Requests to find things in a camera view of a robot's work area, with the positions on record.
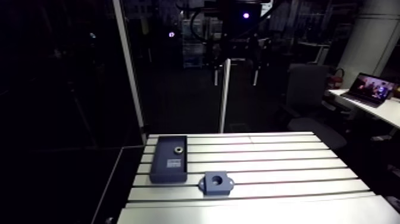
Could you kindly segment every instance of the laptop screen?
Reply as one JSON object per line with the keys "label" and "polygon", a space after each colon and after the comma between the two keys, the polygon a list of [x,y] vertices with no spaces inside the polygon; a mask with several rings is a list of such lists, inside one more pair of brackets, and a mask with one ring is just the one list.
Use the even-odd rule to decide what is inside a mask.
{"label": "laptop screen", "polygon": [[360,73],[350,88],[350,92],[368,98],[384,101],[395,87],[395,84],[374,76]]}

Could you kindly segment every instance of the laptop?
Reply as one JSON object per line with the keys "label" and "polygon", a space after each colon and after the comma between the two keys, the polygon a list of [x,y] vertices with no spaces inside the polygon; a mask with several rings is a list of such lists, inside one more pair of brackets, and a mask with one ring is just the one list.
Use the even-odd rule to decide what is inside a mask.
{"label": "laptop", "polygon": [[376,76],[360,73],[348,92],[342,97],[359,101],[371,107],[379,107],[388,98],[395,84]]}

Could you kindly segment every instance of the hole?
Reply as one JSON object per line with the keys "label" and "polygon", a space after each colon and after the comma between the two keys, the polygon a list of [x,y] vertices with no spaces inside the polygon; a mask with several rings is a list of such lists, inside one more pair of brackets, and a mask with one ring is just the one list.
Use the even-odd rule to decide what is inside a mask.
{"label": "hole", "polygon": [[222,178],[220,176],[213,176],[211,180],[214,185],[220,185],[222,183]]}
{"label": "hole", "polygon": [[175,154],[181,154],[181,153],[183,153],[183,148],[182,147],[176,147],[174,149],[174,152],[175,152]]}

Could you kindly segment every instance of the cable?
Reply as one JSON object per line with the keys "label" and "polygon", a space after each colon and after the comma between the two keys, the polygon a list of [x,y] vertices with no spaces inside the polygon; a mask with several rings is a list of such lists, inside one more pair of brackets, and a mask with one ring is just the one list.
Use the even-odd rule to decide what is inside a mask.
{"label": "cable", "polygon": [[[264,15],[262,15],[262,17],[260,17],[260,19],[258,20],[258,22],[257,22],[255,25],[253,25],[252,27],[250,27],[248,30],[246,30],[246,31],[244,31],[244,32],[242,32],[242,33],[240,33],[240,34],[234,36],[234,37],[226,37],[226,38],[224,38],[225,41],[230,41],[230,40],[232,40],[232,39],[240,38],[240,37],[242,37],[243,35],[245,35],[245,34],[247,34],[248,32],[250,32],[251,30],[257,28],[257,27],[260,25],[261,22],[263,22],[268,16],[270,16],[270,15],[273,13],[273,11],[275,11],[275,10],[280,6],[280,4],[282,4],[283,1],[284,1],[284,0],[277,1],[275,4],[273,4],[273,6],[272,6]],[[203,42],[203,43],[208,43],[208,44],[214,44],[214,43],[219,43],[219,42],[221,42],[221,39],[219,39],[219,40],[212,40],[212,39],[208,40],[208,39],[205,39],[205,38],[199,36],[199,35],[194,31],[194,29],[193,29],[194,21],[195,21],[196,17],[201,13],[201,10],[204,9],[204,7],[183,8],[183,7],[181,7],[181,6],[177,5],[177,4],[176,4],[176,7],[177,7],[178,9],[180,9],[180,10],[183,10],[183,11],[195,12],[195,13],[193,14],[192,18],[190,19],[190,32],[192,33],[192,35],[193,35],[196,39],[200,40],[200,41]]]}
{"label": "cable", "polygon": [[193,35],[196,39],[200,40],[200,41],[203,42],[203,43],[217,43],[217,41],[212,41],[212,40],[207,40],[207,39],[205,39],[205,38],[202,38],[201,36],[199,36],[199,35],[195,32],[195,30],[193,29],[193,24],[194,24],[194,22],[195,22],[195,18],[201,13],[202,7],[193,8],[193,9],[196,10],[196,11],[195,11],[195,13],[193,14],[192,18],[190,19],[190,32],[192,32],[192,35]]}

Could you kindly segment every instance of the red fire extinguisher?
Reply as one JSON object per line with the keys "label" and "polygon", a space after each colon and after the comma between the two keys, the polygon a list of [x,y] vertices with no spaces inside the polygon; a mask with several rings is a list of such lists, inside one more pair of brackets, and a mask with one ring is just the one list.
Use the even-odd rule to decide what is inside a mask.
{"label": "red fire extinguisher", "polygon": [[345,76],[345,71],[342,68],[336,69],[335,74],[328,78],[328,88],[339,89],[343,84],[344,76]]}

